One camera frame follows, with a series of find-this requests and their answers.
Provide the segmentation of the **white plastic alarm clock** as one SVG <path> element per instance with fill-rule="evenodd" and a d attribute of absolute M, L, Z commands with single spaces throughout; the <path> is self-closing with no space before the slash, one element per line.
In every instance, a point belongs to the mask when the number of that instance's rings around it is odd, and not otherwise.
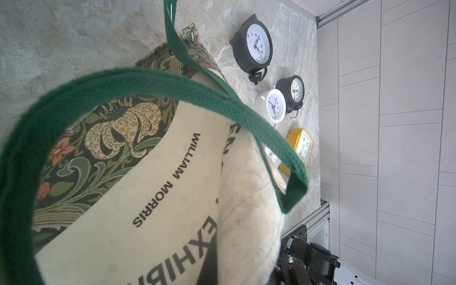
<path fill-rule="evenodd" d="M 286 115 L 285 97 L 278 89 L 262 92 L 256 97 L 254 110 L 270 125 L 276 127 Z"/>

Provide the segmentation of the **canvas tote bag green handles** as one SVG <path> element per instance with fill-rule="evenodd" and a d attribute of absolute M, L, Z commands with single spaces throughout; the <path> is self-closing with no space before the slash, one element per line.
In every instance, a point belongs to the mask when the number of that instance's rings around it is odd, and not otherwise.
<path fill-rule="evenodd" d="M 51 90 L 16 124 L 2 284 L 268 285 L 306 166 L 175 18 L 165 1 L 156 53 Z"/>

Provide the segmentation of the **black twin bell alarm clock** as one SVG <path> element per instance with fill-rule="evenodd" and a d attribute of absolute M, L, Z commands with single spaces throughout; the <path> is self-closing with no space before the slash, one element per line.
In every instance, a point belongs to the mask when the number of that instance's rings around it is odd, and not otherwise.
<path fill-rule="evenodd" d="M 251 15 L 229 40 L 236 63 L 257 85 L 267 74 L 273 57 L 273 43 L 266 26 Z"/>

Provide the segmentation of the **small black alarm clock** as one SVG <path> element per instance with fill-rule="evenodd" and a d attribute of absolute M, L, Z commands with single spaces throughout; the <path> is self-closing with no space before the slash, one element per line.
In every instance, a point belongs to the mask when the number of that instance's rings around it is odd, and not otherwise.
<path fill-rule="evenodd" d="M 291 118 L 290 113 L 296 111 L 297 117 L 299 110 L 303 107 L 305 97 L 305 86 L 301 77 L 294 75 L 280 79 L 276 84 L 276 89 L 280 90 L 286 101 L 286 115 Z"/>

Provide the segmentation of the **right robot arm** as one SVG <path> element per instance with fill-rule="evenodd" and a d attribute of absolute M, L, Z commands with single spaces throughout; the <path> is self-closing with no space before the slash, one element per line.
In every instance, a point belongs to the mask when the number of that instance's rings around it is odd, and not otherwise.
<path fill-rule="evenodd" d="M 380 285 L 317 243 L 308 243 L 304 224 L 281 240 L 269 285 Z"/>

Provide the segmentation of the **yellow square alarm clock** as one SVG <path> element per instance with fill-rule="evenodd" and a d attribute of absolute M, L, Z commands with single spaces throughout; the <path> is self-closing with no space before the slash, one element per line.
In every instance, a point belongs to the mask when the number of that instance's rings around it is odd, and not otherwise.
<path fill-rule="evenodd" d="M 286 140 L 308 168 L 315 147 L 315 140 L 309 132 L 306 129 L 292 129 Z"/>

